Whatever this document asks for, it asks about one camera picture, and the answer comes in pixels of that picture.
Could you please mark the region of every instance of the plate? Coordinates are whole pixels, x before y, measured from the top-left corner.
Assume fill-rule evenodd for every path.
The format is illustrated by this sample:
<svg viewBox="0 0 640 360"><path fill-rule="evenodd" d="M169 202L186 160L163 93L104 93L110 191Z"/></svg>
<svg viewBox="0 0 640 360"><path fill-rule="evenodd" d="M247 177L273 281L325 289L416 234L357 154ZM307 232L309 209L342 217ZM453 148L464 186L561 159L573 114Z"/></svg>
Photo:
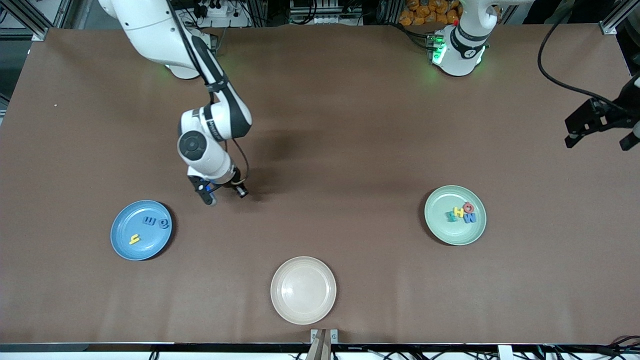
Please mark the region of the plate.
<svg viewBox="0 0 640 360"><path fill-rule="evenodd" d="M322 261L308 256L287 260L271 281L271 302L284 320L309 325L324 318L335 302L333 273Z"/></svg>
<svg viewBox="0 0 640 360"><path fill-rule="evenodd" d="M169 242L171 215L157 201L136 201L124 208L111 226L111 246L127 260L152 258Z"/></svg>
<svg viewBox="0 0 640 360"><path fill-rule="evenodd" d="M486 227L486 211L480 198L456 185L443 186L429 195L424 218L431 232L451 245L468 245L478 240Z"/></svg>

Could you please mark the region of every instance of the green led light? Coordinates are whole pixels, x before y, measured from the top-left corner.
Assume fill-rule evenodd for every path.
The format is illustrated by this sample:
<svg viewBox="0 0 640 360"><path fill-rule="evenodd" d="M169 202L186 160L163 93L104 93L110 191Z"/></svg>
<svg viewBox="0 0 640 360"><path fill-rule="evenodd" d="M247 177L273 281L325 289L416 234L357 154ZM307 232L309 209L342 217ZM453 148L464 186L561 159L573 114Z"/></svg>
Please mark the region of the green led light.
<svg viewBox="0 0 640 360"><path fill-rule="evenodd" d="M444 57L444 53L446 52L447 52L447 44L442 44L442 47L433 53L433 62L436 64L441 63L442 58Z"/></svg>

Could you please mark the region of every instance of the white plate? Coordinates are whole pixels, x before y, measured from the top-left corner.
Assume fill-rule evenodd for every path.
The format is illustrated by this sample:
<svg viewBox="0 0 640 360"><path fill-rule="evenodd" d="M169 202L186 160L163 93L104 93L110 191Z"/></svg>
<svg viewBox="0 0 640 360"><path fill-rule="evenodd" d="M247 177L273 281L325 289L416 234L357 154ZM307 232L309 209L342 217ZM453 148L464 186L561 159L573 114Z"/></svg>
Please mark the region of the white plate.
<svg viewBox="0 0 640 360"><path fill-rule="evenodd" d="M331 270L320 260L300 256L287 260L271 280L271 302L284 320L309 325L324 318L335 302Z"/></svg>

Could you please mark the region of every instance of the black cable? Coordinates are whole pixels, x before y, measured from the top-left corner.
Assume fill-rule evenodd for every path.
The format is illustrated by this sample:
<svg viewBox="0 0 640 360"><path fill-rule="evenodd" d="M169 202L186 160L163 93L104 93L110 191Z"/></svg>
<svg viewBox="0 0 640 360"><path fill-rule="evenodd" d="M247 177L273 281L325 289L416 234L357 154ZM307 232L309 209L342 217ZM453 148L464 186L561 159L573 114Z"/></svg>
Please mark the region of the black cable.
<svg viewBox="0 0 640 360"><path fill-rule="evenodd" d="M180 26L180 19L178 19L178 15L175 13L173 8L171 7L171 1L170 0L166 0L166 4L169 7L169 12L171 13L171 16L173 17L173 21L175 22L175 25L178 28L177 30L180 33L180 37L182 38L182 42L184 43L184 48L187 51L187 55L189 55L189 59L193 63L193 67L196 69L198 74L200 76L202 76L202 80L204 81L205 85L208 86L209 84L207 82L207 79L205 78L204 73L202 72L202 68L200 67L200 64L198 63L198 58L196 58L196 55L193 52L193 49L189 45L189 41L187 40L187 35L184 34L184 31L182 30L182 26Z"/></svg>
<svg viewBox="0 0 640 360"><path fill-rule="evenodd" d="M418 40L415 39L415 38L427 39L427 38L429 38L429 35L414 33L412 31L409 31L409 30L405 29L404 26L402 26L400 24L394 24L393 22L386 22L383 25L391 25L394 28L402 31L406 36L409 37L409 40L411 40L411 42L413 42L417 47L419 47L421 49L424 49L424 50L438 49L437 46L426 46L421 41L418 41Z"/></svg>
<svg viewBox="0 0 640 360"><path fill-rule="evenodd" d="M414 33L413 31L407 30L404 26L402 26L402 24L396 24L395 22L385 22L383 25L391 25L394 28L402 31L403 33L413 36L413 37L417 37L417 38L428 38L429 35L425 35L425 34L419 34L419 33Z"/></svg>
<svg viewBox="0 0 640 360"><path fill-rule="evenodd" d="M545 49L545 45L547 44L547 41L549 40L549 37L551 36L551 34L553 34L554 30L558 27L558 25L560 25L560 22L562 22L562 20L564 20L565 17L569 16L569 13L573 10L573 8L579 4L583 2L583 0L577 0L572 7L568 8L567 10L565 10L562 13L562 16L560 16L560 18L558 18L558 20L556 21L556 23L551 27L551 29L549 30L549 32L547 33L547 35L545 36L545 38L542 40L542 43L540 44L540 50L538 50L538 69L540 70L540 72L542 73L542 75L544 75L545 78L547 78L549 81L553 82L554 84L561 86L567 90L571 90L574 92L578 92L580 94L584 94L590 97L593 97L595 99L598 99L599 101L602 101L606 104L608 104L609 106L612 106L614 108L617 108L619 110L625 111L626 110L624 108L622 108L621 106L613 103L611 100L607 99L606 97L602 96L602 95L598 95L594 92L590 92L589 90L585 90L585 89L581 89L578 88L576 86L572 86L566 83L563 83L562 81L554 78L553 76L551 76L543 67L542 65L542 52Z"/></svg>
<svg viewBox="0 0 640 360"><path fill-rule="evenodd" d="M369 16L369 15L371 15L371 14L372 14L372 13L374 13L374 12L376 12L376 10L371 10L371 11L369 11L368 13L362 13L362 12L360 12L360 17L358 18L358 22L356 22L356 26L358 26L358 25L359 25L359 23L360 23L360 19L362 19L362 17L363 17L363 16Z"/></svg>
<svg viewBox="0 0 640 360"><path fill-rule="evenodd" d="M152 347L151 354L149 354L149 360L158 360L160 358L160 351L154 346Z"/></svg>
<svg viewBox="0 0 640 360"><path fill-rule="evenodd" d="M438 357L440 357L442 354L444 354L445 352L441 352L439 354L436 354L434 357L431 358L431 360L436 360Z"/></svg>
<svg viewBox="0 0 640 360"><path fill-rule="evenodd" d="M242 150L242 148L240 147L240 145L238 144L236 139L231 139L231 140L234 142L234 144L236 145L236 147L240 151L240 154L242 155L242 157L244 159L244 164L246 165L246 172L244 173L244 178L242 180L238 181L238 184L242 184L243 182L245 182L249 178L249 160L247 160L246 155L244 154L244 151Z"/></svg>
<svg viewBox="0 0 640 360"><path fill-rule="evenodd" d="M622 343L626 343L627 341L634 340L634 339L640 339L640 336L625 336L624 338L622 338L622 339L620 339L618 341L615 341L615 342L609 344L608 346L609 347L617 347L618 345L620 345ZM627 347L634 347L634 346L637 346L637 345L638 344L627 345Z"/></svg>
<svg viewBox="0 0 640 360"><path fill-rule="evenodd" d="M305 20L303 20L302 22L295 22L295 21L292 20L291 21L292 24L305 25L305 24L308 24L311 20L313 20L316 17L316 14L317 14L317 11L318 11L317 0L310 0L310 1L313 1L313 3L311 3L309 5L309 14L305 18Z"/></svg>
<svg viewBox="0 0 640 360"><path fill-rule="evenodd" d="M182 3L182 0L178 0L178 2L184 8L184 11L189 14L189 17L191 17L191 20L193 20L193 24L195 24L196 28L200 29L201 27L198 26L198 21L196 20L196 18L193 17L193 14L189 11L189 9L186 6L184 6L184 3Z"/></svg>
<svg viewBox="0 0 640 360"><path fill-rule="evenodd" d="M249 12L249 10L246 9L246 7L244 7L244 3L242 1L236 1L236 4L240 3L240 6L242 7L242 10L244 10L244 13L247 15L247 17L251 18L251 22L252 22L252 26L255 28L256 27L256 23L258 23L255 19L260 19L262 21L268 21L267 19L263 19L262 17L259 16L254 16L252 13Z"/></svg>

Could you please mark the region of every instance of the green plate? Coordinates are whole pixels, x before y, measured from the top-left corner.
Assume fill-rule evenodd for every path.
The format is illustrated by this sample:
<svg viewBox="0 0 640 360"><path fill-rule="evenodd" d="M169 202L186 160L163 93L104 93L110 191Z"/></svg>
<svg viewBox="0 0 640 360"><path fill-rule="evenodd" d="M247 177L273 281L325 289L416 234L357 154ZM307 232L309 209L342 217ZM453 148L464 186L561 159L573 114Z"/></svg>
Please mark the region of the green plate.
<svg viewBox="0 0 640 360"><path fill-rule="evenodd" d="M466 202L473 205L475 219L471 213L460 214ZM458 215L453 213L454 208L459 210ZM424 218L431 232L451 245L468 245L478 240L486 227L486 211L480 198L470 190L456 185L437 188L429 195L424 205Z"/></svg>

